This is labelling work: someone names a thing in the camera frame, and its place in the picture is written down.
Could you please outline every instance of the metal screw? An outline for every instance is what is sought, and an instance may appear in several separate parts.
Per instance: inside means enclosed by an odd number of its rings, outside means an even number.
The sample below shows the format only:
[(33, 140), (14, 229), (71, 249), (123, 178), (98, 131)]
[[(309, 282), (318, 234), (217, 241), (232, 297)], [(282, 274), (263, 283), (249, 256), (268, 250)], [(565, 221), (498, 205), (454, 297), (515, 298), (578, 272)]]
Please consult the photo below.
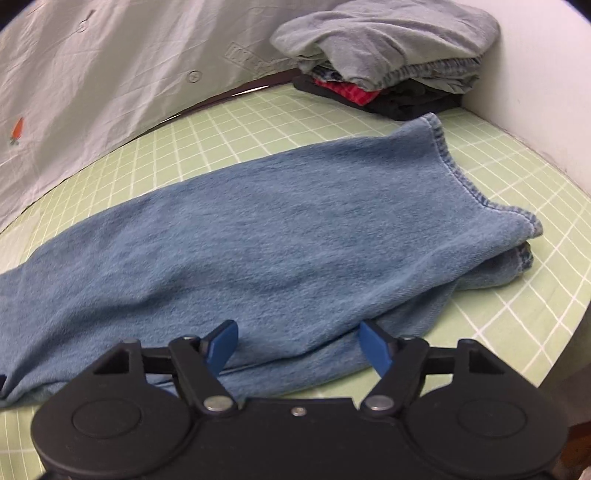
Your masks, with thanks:
[(308, 411), (304, 407), (293, 407), (291, 409), (291, 414), (294, 417), (303, 417), (307, 413), (308, 413)]
[(203, 402), (203, 406), (209, 411), (226, 411), (232, 408), (234, 401), (225, 395), (214, 395)]
[(372, 395), (365, 399), (365, 405), (373, 411), (384, 411), (394, 406), (394, 400), (386, 395)]

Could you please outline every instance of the wrinkled sheet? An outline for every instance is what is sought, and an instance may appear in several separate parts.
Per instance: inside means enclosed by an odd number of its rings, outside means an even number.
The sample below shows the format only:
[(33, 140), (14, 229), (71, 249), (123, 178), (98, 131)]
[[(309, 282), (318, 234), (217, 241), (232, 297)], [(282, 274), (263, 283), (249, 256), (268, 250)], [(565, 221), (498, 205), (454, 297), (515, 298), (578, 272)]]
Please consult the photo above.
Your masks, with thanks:
[(339, 3), (30, 4), (0, 33), (0, 231), (62, 180), (161, 121), (294, 67), (270, 45), (271, 33)]

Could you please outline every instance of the red fabric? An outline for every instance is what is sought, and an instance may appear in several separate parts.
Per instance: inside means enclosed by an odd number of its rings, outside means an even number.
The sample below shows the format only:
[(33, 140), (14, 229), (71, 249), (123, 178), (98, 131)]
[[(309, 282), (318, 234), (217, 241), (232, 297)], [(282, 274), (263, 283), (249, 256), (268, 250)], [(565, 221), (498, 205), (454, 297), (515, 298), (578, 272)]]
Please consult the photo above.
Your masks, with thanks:
[(380, 90), (377, 90), (376, 92), (366, 92), (354, 83), (322, 82), (321, 80), (317, 79), (314, 79), (314, 82), (316, 83), (316, 85), (328, 88), (329, 90), (338, 93), (340, 96), (346, 98), (347, 100), (353, 103), (357, 103), (357, 105), (360, 106), (367, 105), (380, 93)]

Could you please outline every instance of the table surface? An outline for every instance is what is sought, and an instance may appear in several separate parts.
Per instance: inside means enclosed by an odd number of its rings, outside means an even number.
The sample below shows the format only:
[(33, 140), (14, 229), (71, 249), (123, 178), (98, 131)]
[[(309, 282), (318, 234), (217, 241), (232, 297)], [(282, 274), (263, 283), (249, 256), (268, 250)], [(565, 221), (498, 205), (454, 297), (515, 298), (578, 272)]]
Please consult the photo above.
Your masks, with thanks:
[[(458, 338), (475, 338), (539, 384), (591, 299), (591, 199), (476, 115), (454, 109), (440, 119), (467, 176), (491, 200), (533, 211), (545, 234), (531, 242), (535, 263), (529, 272), (505, 287), (456, 293), (426, 339), (455, 346)], [(237, 96), (124, 145), (35, 202), (0, 234), (0, 271), (25, 261), (70, 225), (156, 188), (302, 145), (387, 135), (397, 126), (290, 85)], [(366, 370), (299, 395), (359, 401), (377, 378)], [(427, 385), (448, 381), (434, 377)], [(41, 471), (28, 434), (33, 412), (25, 407), (0, 414), (0, 480), (34, 479)]]

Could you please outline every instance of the denim fabric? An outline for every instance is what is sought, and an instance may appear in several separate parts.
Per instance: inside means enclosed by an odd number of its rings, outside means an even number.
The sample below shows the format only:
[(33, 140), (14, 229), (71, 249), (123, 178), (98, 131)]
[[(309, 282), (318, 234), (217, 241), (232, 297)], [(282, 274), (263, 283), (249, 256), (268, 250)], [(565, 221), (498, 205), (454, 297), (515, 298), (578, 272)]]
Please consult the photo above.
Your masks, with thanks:
[[(475, 59), (444, 59), (421, 63), (418, 65), (405, 65), (397, 70), (386, 73), (376, 80), (373, 85), (379, 90), (398, 85), (405, 80), (416, 80), (438, 90), (461, 95), (474, 88), (480, 78), (480, 63), (482, 57)], [(322, 82), (345, 82), (343, 76), (337, 72), (329, 61), (322, 65), (316, 65), (311, 70), (311, 65), (306, 62), (298, 62), (302, 72), (308, 72), (310, 76)]]
[(0, 275), (0, 407), (47, 398), (121, 339), (165, 345), (225, 319), (237, 397), (326, 382), (366, 365), (362, 319), (421, 335), (456, 289), (529, 268), (541, 232), (463, 176), (432, 114), (170, 185)]

